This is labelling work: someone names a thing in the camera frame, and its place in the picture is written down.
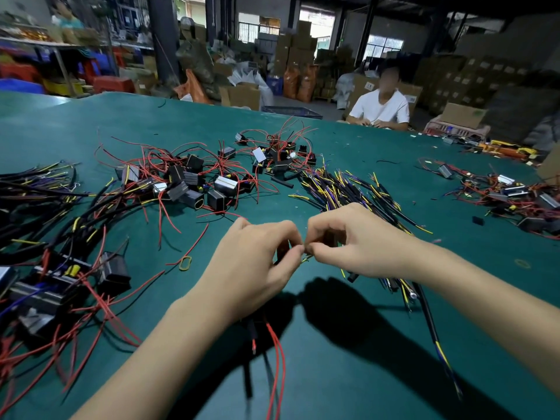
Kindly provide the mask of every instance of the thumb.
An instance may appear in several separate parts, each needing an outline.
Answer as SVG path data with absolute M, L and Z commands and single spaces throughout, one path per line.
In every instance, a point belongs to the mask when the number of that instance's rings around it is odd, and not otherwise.
M 292 247 L 278 265 L 270 268 L 269 279 L 273 282 L 279 282 L 281 288 L 284 288 L 292 274 L 301 265 L 301 255 L 303 253 L 303 245 Z
M 320 242 L 309 243 L 308 250 L 318 262 L 351 270 L 351 247 L 330 247 Z

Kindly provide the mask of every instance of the right hand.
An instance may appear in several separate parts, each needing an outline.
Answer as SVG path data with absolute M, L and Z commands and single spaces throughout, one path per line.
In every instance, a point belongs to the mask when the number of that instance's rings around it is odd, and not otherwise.
M 321 242 L 334 233 L 342 247 Z M 308 253 L 323 264 L 334 265 L 367 277 L 411 278 L 429 246 L 379 218 L 359 203 L 309 219 L 304 242 Z

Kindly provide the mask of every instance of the left hand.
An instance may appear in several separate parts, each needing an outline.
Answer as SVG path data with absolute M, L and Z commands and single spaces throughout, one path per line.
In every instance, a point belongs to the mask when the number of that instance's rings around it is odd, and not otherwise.
M 292 248 L 273 265 L 276 249 L 288 241 Z M 218 244 L 192 292 L 205 300 L 207 309 L 220 311 L 233 323 L 279 293 L 300 266 L 303 253 L 293 222 L 252 225 L 239 218 Z
M 373 126 L 375 128 L 386 128 L 386 127 L 388 127 L 387 122 L 380 121 L 379 119 L 375 120 L 375 122 L 373 123 Z

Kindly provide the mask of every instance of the yellow gasket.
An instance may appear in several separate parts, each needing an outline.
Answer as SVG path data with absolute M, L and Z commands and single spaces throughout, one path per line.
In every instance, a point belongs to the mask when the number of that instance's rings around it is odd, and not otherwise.
M 521 267 L 521 268 L 525 268 L 526 270 L 531 268 L 531 264 L 529 264 L 527 261 L 524 261 L 522 259 L 516 259 L 514 262 L 515 262 L 515 265 L 517 265 L 518 267 Z
M 184 266 L 183 266 L 183 262 L 184 262 L 186 259 L 189 260 L 189 263 L 187 264 L 186 267 L 184 267 Z M 181 271 L 187 271 L 187 270 L 190 268 L 190 263 L 192 262 L 192 260 L 193 260 L 192 256 L 188 256 L 188 255 L 187 255 L 187 256 L 183 256 L 183 257 L 181 258 L 181 262 L 179 262 L 178 268 L 179 268 Z

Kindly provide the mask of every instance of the green table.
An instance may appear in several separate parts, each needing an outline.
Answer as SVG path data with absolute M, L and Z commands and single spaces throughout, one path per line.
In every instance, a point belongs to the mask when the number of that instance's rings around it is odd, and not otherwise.
M 0 91 L 0 118 L 61 105 L 70 100 L 66 97 L 46 96 L 44 94 Z
M 171 100 L 162 106 L 163 102 L 161 98 L 105 93 L 38 110 L 32 116 L 6 118 L 0 122 L 5 149 L 0 153 L 2 172 L 64 158 L 81 162 L 80 190 L 95 191 L 114 175 L 112 169 L 94 159 L 100 142 L 122 159 L 140 154 L 137 146 L 111 136 L 168 149 L 188 141 L 201 141 L 216 151 L 218 140 L 230 144 L 235 133 L 244 129 L 260 128 L 273 133 L 287 119 L 269 113 Z M 433 232 L 433 236 L 416 233 L 420 238 L 442 239 L 442 246 L 467 260 L 560 305 L 556 243 L 523 233 L 505 220 L 487 217 L 485 226 L 473 224 L 472 216 L 484 216 L 483 207 L 441 197 L 458 186 L 456 180 L 445 180 L 413 166 L 418 165 L 418 157 L 424 156 L 486 174 L 491 171 L 491 163 L 500 173 L 528 183 L 536 180 L 532 169 L 486 155 L 459 154 L 460 147 L 447 146 L 425 135 L 318 120 L 304 123 L 316 128 L 308 136 L 315 153 L 323 154 L 331 169 L 349 169 L 361 177 L 375 171 L 403 211 Z M 249 157 L 237 159 L 250 164 Z M 376 163 L 381 159 L 400 163 Z M 261 197 L 258 205 L 251 198 L 243 199 L 237 213 L 254 223 L 289 218 L 305 233 L 307 219 L 317 211 L 287 197 L 289 189 L 280 187 L 280 191 L 280 195 Z M 164 243 L 158 250 L 157 212 L 155 206 L 148 209 L 148 225 L 142 213 L 128 217 L 108 237 L 108 250 L 115 250 L 126 236 L 130 237 L 126 260 L 134 286 L 160 271 L 164 263 L 176 261 L 205 226 L 200 223 L 203 218 L 195 219 L 199 213 L 188 208 L 172 209 L 173 221 L 182 234 L 164 221 Z M 200 245 L 192 252 L 190 270 L 174 270 L 162 276 L 122 313 L 124 323 L 141 338 L 146 337 L 168 305 L 192 288 L 229 225 L 227 219 L 211 222 Z M 515 259 L 527 261 L 531 269 L 518 267 Z M 331 276 L 336 279 L 316 281 L 306 288 L 315 277 Z M 297 299 L 293 297 L 302 291 Z M 342 282 L 340 270 L 312 260 L 294 274 L 274 311 L 285 325 L 285 329 L 278 331 L 282 332 L 287 362 L 283 417 L 558 418 L 558 401 L 532 375 L 443 299 L 429 290 L 427 296 L 444 351 L 463 381 L 464 403 L 457 401 L 451 381 L 443 374 L 420 312 L 404 312 L 400 297 L 382 290 L 377 280 L 360 278 L 348 286 Z M 188 318 L 185 322 L 195 320 Z M 80 335 L 80 358 L 94 333 L 95 328 L 91 328 Z M 181 405 L 174 412 L 177 418 L 265 417 L 269 388 L 263 358 L 250 362 L 254 397 L 248 405 L 242 368 L 232 360 L 243 345 L 246 354 L 248 342 L 239 326 L 228 330 L 218 341 L 186 387 Z M 127 359 L 127 351 L 118 343 L 102 339 L 66 399 L 60 394 L 58 377 L 50 371 L 7 418 L 69 417 Z M 274 366 L 273 349 L 268 351 L 268 358 Z M 19 390 L 34 377 L 32 373 L 18 379 Z

